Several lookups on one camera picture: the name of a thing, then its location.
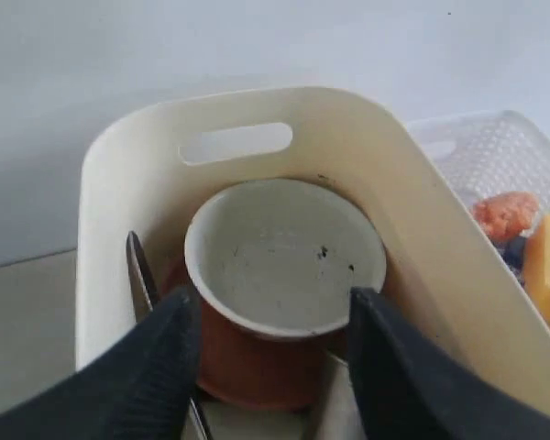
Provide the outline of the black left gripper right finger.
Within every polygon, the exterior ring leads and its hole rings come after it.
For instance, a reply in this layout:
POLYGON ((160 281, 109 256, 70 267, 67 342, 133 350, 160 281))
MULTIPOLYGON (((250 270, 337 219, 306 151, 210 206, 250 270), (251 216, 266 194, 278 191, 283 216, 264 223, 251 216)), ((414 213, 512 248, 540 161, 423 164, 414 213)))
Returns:
POLYGON ((350 292, 347 362, 369 439, 550 439, 550 416, 460 365, 372 288, 350 292))

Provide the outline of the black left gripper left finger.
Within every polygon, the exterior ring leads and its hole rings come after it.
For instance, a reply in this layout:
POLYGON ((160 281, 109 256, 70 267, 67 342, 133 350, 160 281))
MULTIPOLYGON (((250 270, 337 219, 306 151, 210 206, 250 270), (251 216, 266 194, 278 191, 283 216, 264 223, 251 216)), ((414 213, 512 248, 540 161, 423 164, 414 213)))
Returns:
POLYGON ((179 287, 87 367, 0 414, 0 439, 179 439, 201 354, 196 293, 179 287))

